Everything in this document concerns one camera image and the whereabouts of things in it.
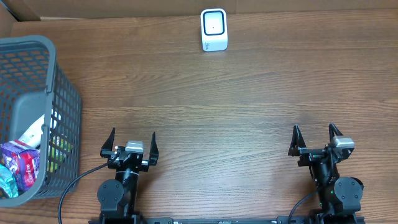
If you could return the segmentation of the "white tube gold cap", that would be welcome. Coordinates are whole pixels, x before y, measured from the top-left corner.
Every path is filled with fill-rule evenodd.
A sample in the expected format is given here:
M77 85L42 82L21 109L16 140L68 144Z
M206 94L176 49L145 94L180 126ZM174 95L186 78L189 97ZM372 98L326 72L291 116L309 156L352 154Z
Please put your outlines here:
M43 135L42 125L44 124L44 118L45 115L43 114L34 121L18 140L30 147L38 149L41 143L41 135Z

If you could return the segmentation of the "purple sanitary pad pack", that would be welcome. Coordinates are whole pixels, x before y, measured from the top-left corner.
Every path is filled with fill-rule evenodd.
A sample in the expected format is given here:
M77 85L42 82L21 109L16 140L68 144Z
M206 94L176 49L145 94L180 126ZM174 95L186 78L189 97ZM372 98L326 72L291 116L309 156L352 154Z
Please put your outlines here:
M6 167L13 174L18 191L26 192L39 174L40 151L19 140L1 144Z

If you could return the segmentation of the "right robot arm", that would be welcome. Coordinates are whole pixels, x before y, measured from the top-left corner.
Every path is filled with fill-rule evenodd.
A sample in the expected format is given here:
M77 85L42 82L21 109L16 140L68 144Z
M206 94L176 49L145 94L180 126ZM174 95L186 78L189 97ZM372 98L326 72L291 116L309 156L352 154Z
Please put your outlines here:
M355 177L342 177L337 163L344 161L354 151L354 141L330 123L329 143L323 148L308 149L298 125L293 127L288 155L298 157L299 167L308 167L315 183L315 190L299 200L291 209L287 223L364 223L357 217L361 210L364 185ZM298 217L296 209L318 196L320 207L309 211L307 216Z

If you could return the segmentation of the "green gold snack packet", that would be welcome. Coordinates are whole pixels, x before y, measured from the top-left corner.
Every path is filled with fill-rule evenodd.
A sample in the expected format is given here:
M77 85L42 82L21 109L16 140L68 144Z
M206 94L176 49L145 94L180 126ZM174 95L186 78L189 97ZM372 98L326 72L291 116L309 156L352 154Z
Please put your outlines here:
M68 158L66 152L72 152L74 146L60 136L54 136L51 143L53 146L49 146L49 154L52 159L55 159L55 162L49 161L48 170L50 172L56 172L60 164L66 162Z

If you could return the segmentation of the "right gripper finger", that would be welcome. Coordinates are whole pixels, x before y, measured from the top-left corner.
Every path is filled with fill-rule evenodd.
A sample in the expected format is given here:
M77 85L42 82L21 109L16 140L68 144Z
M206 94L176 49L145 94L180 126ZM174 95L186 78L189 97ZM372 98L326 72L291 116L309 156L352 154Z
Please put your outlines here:
M343 135L342 132L335 126L334 123L330 123L330 124L329 124L328 132L329 132L329 139L330 139L330 142L332 142L332 139L333 139L335 136L342 136L342 135Z
M296 124L293 127L292 140L290 143L288 155L289 156L299 156L299 155L301 155L301 151L306 150L306 149L307 149L307 146L306 146L303 136L300 132L299 126Z

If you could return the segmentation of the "teal wet wipes pack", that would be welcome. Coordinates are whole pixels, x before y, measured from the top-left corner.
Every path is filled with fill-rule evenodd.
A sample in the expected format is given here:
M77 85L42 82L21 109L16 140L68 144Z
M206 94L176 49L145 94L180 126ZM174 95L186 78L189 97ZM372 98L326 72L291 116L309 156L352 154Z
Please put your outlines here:
M18 186L11 171L6 166L1 165L0 175L1 199L18 197Z

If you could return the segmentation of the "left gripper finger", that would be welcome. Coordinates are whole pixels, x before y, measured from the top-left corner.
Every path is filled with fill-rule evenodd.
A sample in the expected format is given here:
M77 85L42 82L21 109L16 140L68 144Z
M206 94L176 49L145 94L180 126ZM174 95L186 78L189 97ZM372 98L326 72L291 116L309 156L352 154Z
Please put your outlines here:
M151 144L150 144L150 153L149 153L149 161L157 162L159 159L159 150L156 143L156 135L155 132L152 134Z
M111 134L101 147L101 151L112 151L113 150L113 143L114 143L114 136L115 136L115 128L112 129Z

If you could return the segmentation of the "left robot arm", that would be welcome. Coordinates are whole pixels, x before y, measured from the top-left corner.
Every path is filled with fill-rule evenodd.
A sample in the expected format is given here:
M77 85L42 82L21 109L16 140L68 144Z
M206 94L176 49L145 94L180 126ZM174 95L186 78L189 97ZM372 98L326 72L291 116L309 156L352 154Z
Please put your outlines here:
M106 167L115 170L115 177L104 181L97 192L100 203L100 223L146 223L141 212L136 210L137 190L141 172L156 166L159 150L156 135L152 134L149 157L144 158L144 144L128 141L125 146L113 146L115 130L103 144L100 156L107 159Z

